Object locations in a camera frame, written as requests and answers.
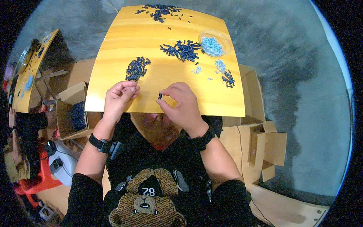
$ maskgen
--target hand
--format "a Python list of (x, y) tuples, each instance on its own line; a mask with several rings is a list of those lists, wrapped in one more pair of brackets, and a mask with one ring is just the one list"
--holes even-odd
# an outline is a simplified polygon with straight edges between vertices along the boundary
[(105, 110), (103, 119), (115, 125), (120, 121), (121, 115), (130, 99), (135, 99), (140, 87), (134, 81), (121, 81), (106, 92)]
[(13, 128), (16, 126), (16, 111), (10, 107), (9, 110), (9, 127)]
[(175, 108), (172, 108), (164, 100), (156, 101), (170, 120), (182, 127), (191, 138), (202, 137), (206, 133), (209, 126), (200, 115), (197, 97), (186, 83), (171, 84), (160, 94), (170, 96), (177, 102)]

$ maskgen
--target clear plastic bowl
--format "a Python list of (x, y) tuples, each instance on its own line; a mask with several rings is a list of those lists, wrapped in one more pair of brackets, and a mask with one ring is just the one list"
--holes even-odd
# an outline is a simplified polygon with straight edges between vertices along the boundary
[(222, 35), (220, 32), (218, 32), (216, 30), (212, 30), (212, 29), (207, 29), (207, 30), (202, 31), (198, 37), (199, 43), (201, 43), (202, 38), (205, 38), (205, 37), (207, 37), (207, 38), (215, 37), (216, 38), (216, 41), (222, 46), (222, 54), (220, 56), (231, 53), (232, 47), (231, 47), (230, 41), (224, 35)]

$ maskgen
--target plastic container of screws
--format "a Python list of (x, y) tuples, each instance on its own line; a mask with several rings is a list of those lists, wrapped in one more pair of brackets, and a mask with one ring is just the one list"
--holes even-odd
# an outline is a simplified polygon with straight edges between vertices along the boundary
[(212, 29), (200, 33), (198, 41), (206, 54), (212, 57), (219, 57), (231, 53), (230, 41), (220, 32)]

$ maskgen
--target left hand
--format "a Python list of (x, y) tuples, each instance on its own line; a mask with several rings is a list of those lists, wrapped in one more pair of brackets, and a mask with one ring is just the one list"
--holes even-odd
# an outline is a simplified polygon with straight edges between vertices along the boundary
[(107, 90), (103, 119), (114, 125), (119, 122), (128, 101), (135, 99), (139, 90), (140, 87), (134, 81), (121, 81)]
[(9, 127), (13, 128), (16, 126), (16, 111), (10, 107), (9, 110)]

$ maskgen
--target black t-shirt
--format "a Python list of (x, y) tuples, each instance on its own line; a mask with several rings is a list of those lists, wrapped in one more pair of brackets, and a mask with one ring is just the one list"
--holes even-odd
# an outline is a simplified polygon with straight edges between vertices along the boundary
[[(204, 120), (219, 137), (220, 119)], [(111, 190), (103, 199), (100, 184), (74, 174), (62, 226), (257, 226), (243, 182), (227, 181), (210, 193), (200, 154), (183, 130), (157, 151), (123, 114), (113, 140), (122, 149), (106, 163)]]

